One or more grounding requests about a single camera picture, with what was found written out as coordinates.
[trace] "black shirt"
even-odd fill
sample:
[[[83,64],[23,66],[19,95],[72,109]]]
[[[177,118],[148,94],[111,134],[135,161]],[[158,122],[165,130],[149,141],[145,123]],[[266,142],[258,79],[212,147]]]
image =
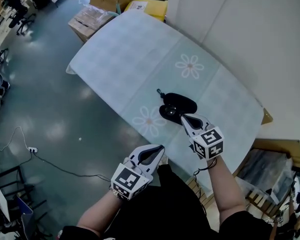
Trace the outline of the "black shirt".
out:
[[[219,233],[210,228],[203,209],[171,196],[160,187],[148,187],[127,201],[120,209],[102,239],[249,239],[268,240],[272,226],[262,219],[241,211],[228,217]],[[100,238],[88,229],[65,226],[60,240]]]

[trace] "yellow box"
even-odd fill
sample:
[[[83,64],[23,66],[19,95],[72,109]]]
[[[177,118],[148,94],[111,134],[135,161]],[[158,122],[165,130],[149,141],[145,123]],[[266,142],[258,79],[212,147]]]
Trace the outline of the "yellow box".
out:
[[[125,12],[128,10],[139,10],[159,21],[164,21],[168,8],[168,1],[159,0],[133,0],[125,8]]]

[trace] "white flower print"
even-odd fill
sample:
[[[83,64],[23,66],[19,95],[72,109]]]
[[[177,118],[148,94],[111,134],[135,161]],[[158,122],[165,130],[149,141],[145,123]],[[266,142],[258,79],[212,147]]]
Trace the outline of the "white flower print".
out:
[[[145,136],[148,131],[153,137],[159,136],[158,127],[162,127],[167,123],[167,120],[162,118],[159,114],[159,107],[155,106],[151,113],[146,106],[140,107],[141,117],[135,117],[132,119],[132,123],[136,126],[141,126],[139,128],[139,133]]]
[[[183,78],[187,78],[190,73],[195,78],[199,78],[198,71],[204,70],[204,66],[202,64],[197,63],[198,62],[198,56],[193,55],[191,59],[185,54],[181,54],[181,59],[183,61],[179,61],[175,63],[175,66],[179,69],[183,69],[181,76]]]

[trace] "teal epoxy floor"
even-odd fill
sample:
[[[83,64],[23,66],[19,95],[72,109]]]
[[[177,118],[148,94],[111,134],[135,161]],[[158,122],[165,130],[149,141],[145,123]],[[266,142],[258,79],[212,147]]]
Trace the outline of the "teal epoxy floor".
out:
[[[124,157],[148,142],[77,75],[65,72],[82,46],[68,21],[88,3],[63,0],[59,8],[50,4],[37,14],[29,32],[15,36],[9,45],[9,61],[2,74],[11,90],[0,110],[0,148],[21,126],[27,145],[38,148],[42,158],[78,174],[111,178]],[[0,152],[1,171],[29,157],[17,129],[10,146]],[[176,166],[173,170],[183,180],[189,177]],[[75,225],[109,187],[97,177],[78,178],[37,158],[22,165],[22,171],[26,182],[35,185],[34,200],[47,199],[37,216],[48,211],[41,224],[54,235],[64,225]]]

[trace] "person's right arm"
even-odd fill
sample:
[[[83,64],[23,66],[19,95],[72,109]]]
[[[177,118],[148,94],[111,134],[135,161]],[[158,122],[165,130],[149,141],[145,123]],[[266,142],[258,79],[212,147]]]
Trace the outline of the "person's right arm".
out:
[[[222,224],[222,222],[231,215],[245,211],[246,203],[239,185],[222,157],[218,156],[216,159],[216,165],[208,171],[216,206],[220,213],[220,224]],[[211,163],[213,163],[213,160],[208,161],[208,166],[211,165]]]

